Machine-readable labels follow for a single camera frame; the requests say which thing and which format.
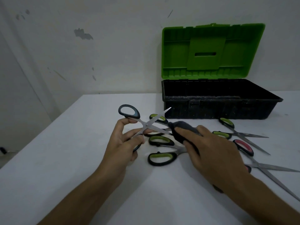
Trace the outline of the grey handled scissors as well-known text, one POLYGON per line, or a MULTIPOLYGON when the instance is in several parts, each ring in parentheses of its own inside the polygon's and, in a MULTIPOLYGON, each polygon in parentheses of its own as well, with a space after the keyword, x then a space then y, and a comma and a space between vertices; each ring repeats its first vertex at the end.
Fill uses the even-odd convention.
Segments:
POLYGON ((147 122, 144 122, 144 121, 142 121, 140 119, 140 113, 139 113, 139 111, 134 106, 132 106, 132 105, 128 105, 128 104, 121 105, 118 108, 118 113, 120 115, 124 116, 125 118, 129 118, 129 119, 135 120, 137 122, 140 122, 143 125, 141 132, 143 132, 145 129, 151 129, 151 130, 154 130, 155 132, 159 132, 159 133, 164 133, 164 134, 170 135, 170 133, 167 132, 167 131, 165 131, 164 129, 158 128, 155 125, 153 125, 156 122, 156 120, 158 120, 161 116, 163 116, 170 109, 171 109, 171 107, 168 108, 168 109, 166 109, 166 110, 164 110, 162 113, 158 114, 156 117, 150 119, 147 122), (122 112, 122 108, 124 108, 124 107, 128 107, 128 108, 133 109, 134 114, 126 114, 126 113, 122 112))

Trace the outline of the person's left hand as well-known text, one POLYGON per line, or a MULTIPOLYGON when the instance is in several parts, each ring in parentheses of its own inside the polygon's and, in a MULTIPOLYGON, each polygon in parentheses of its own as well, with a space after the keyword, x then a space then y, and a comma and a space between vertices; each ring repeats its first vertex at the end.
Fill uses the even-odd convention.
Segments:
POLYGON ((135 124, 137 121, 130 118, 122 118, 117 121, 110 136, 103 159, 96 169, 96 173, 115 187, 123 181, 126 167, 137 159, 137 151, 133 151, 139 144, 144 144, 143 135, 134 136, 141 128, 132 129, 123 133, 125 125, 135 124))

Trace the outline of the green handled scissors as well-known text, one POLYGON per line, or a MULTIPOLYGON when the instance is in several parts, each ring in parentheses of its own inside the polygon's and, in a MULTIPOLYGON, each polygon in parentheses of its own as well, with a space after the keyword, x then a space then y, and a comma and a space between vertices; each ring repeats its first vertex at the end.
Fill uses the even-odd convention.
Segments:
POLYGON ((151 136, 148 143, 156 147, 173 148, 175 151, 156 152, 148 155, 147 161, 152 166, 166 166, 174 162, 179 155, 186 153, 184 146, 179 146, 173 140, 164 136, 151 136))
MULTIPOLYGON (((149 119, 152 119, 152 118, 154 118, 156 116, 157 116, 157 114, 151 114, 149 116, 149 119)), ((156 122, 167 126, 167 128, 165 128, 164 130, 167 131, 167 132, 169 132, 170 135, 172 135, 172 133, 170 132, 171 129, 168 126, 169 122, 168 122, 168 120, 165 117, 161 116, 158 120, 156 120, 156 122)), ((148 133, 148 134, 144 134, 144 136, 146 136, 146 137, 163 136, 163 135, 164 135, 164 133, 160 133, 160 132, 151 132, 151 133, 148 133)))
POLYGON ((258 137, 258 138, 268 138, 267 136, 261 136, 261 135, 255 135, 255 134, 250 134, 250 133, 243 133, 243 132, 237 132, 235 130, 235 125, 234 123, 227 119, 227 118, 224 118, 224 117, 221 117, 218 119, 219 122, 226 126, 227 128, 229 128, 232 133, 228 133, 228 132, 222 132, 222 131, 213 131, 212 133, 215 134, 215 135, 218 135, 218 136, 221 136, 223 138, 226 138, 227 140, 231 139, 232 136, 237 136, 239 137, 241 140, 244 140, 246 143, 254 146, 255 148, 257 148, 258 150, 268 154, 268 155, 271 155, 270 153, 268 153, 267 151, 265 151, 264 149, 262 149, 261 147, 259 147, 258 145, 254 144, 253 142, 251 142, 250 140, 247 139, 247 137, 258 137))

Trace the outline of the green and black toolbox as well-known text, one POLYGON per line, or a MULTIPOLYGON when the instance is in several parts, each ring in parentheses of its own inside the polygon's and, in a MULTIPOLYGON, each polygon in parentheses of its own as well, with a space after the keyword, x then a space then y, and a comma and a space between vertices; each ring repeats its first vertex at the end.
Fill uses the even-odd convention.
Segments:
POLYGON ((264 120, 283 99, 245 79, 264 23, 166 27, 162 100, 167 119, 264 120))

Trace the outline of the red handled scissors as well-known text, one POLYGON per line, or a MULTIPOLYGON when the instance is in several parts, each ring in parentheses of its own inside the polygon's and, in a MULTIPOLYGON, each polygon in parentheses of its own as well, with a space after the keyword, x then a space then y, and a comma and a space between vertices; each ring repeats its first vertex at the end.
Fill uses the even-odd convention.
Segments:
POLYGON ((252 168, 259 169, 262 173, 264 173, 268 178, 270 178, 273 182, 275 182, 278 186, 280 186, 282 189, 284 189, 287 193, 289 193, 291 196, 293 196, 295 199, 297 199, 300 202, 300 198, 297 197, 292 191, 290 191, 281 181, 279 181, 273 174, 271 174, 268 170, 276 170, 276 171, 286 171, 286 172, 296 172, 300 173, 299 170, 294 170, 282 166, 275 166, 270 164, 264 164, 257 162, 253 156, 254 151, 253 149, 244 141, 235 139, 232 141, 237 149, 242 152, 245 156, 247 156, 251 160, 251 164, 245 164, 248 172, 251 172, 252 168))

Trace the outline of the person's right forearm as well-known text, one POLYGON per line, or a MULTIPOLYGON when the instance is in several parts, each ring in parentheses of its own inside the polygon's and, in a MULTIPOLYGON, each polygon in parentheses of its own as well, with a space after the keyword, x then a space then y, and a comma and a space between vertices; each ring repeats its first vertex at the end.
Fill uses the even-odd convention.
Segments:
POLYGON ((221 187, 224 193, 256 221, 267 225, 300 225, 300 213, 250 174, 221 187))

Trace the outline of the person's left forearm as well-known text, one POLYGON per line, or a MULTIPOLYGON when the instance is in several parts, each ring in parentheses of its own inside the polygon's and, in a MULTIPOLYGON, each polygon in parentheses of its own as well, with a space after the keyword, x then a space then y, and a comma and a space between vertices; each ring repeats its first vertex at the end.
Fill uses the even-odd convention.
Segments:
POLYGON ((88 225, 125 177, 96 171, 73 189, 37 225, 88 225))

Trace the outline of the person's right hand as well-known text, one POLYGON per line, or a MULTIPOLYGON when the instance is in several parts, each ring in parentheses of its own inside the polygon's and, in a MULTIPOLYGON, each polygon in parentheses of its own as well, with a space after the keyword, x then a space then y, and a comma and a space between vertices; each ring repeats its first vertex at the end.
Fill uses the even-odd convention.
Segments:
POLYGON ((244 191, 251 177, 233 142, 217 136, 206 127, 198 125, 199 134, 176 127, 175 131, 186 140, 183 145, 193 166, 212 185, 228 196, 244 191))

